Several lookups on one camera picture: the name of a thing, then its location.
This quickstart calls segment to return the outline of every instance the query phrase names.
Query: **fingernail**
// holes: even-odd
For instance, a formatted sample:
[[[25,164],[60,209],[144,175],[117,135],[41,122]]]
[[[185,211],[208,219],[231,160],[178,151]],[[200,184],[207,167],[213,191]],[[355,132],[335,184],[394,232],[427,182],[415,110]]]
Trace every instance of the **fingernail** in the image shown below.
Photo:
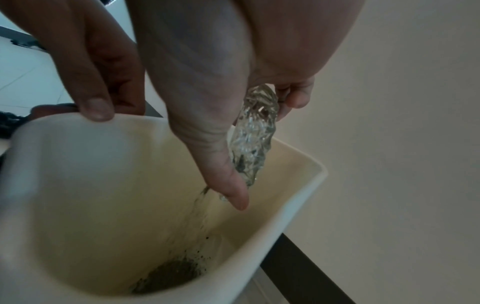
[[[87,118],[93,121],[107,121],[114,117],[115,111],[113,105],[102,98],[92,98],[80,107],[80,111]]]

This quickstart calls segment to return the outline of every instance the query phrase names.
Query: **skin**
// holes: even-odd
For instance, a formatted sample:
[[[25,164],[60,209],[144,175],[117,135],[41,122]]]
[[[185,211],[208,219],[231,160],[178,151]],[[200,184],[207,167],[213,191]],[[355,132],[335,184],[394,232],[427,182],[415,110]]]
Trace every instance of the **skin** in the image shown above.
[[[207,185],[244,210],[227,131],[247,88],[274,84],[279,117],[310,101],[314,75],[344,39],[362,0],[126,0],[141,61],[165,101],[172,131]],[[0,10],[49,51],[86,117],[142,114],[135,45],[96,0],[0,0]],[[37,116],[71,112],[43,106]]]
[[[274,84],[280,117],[310,101],[314,75],[354,23],[359,0],[127,0],[138,49],[170,127],[207,185],[239,210],[249,195],[227,131],[248,87]]]
[[[97,0],[0,0],[0,10],[48,50],[77,107],[38,106],[32,117],[80,111],[94,121],[145,112],[135,43]]]

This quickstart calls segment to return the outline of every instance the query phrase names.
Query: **dark powder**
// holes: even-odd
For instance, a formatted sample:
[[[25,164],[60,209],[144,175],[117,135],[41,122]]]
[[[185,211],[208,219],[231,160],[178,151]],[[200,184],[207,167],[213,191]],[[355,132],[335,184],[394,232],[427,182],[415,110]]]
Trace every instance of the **dark powder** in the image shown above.
[[[140,279],[131,290],[132,294],[147,294],[177,287],[199,277],[202,272],[192,259],[167,261]]]

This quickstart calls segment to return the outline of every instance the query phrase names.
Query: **hand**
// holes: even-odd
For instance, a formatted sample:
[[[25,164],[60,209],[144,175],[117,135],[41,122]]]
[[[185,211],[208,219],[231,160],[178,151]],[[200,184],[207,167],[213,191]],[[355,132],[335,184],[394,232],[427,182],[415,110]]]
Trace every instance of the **hand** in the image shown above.
[[[47,49],[77,107],[44,105],[33,118],[80,111],[94,121],[145,112],[135,43],[98,0],[0,0],[0,9]]]
[[[207,185],[237,209],[247,187],[235,171],[227,131],[248,87],[275,84],[280,117],[310,100],[316,72],[363,2],[129,0],[140,56],[165,101],[172,131]]]

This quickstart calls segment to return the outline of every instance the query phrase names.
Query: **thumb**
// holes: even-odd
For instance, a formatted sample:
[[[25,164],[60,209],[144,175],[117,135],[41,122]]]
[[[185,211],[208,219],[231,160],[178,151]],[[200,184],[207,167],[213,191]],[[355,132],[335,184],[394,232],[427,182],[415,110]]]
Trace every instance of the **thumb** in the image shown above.
[[[214,136],[196,128],[189,130],[170,113],[168,119],[172,131],[186,144],[207,186],[224,195],[236,209],[245,210],[249,192],[230,159],[227,134]]]
[[[93,121],[107,121],[115,110],[107,86],[85,47],[52,55],[58,74],[79,111]]]

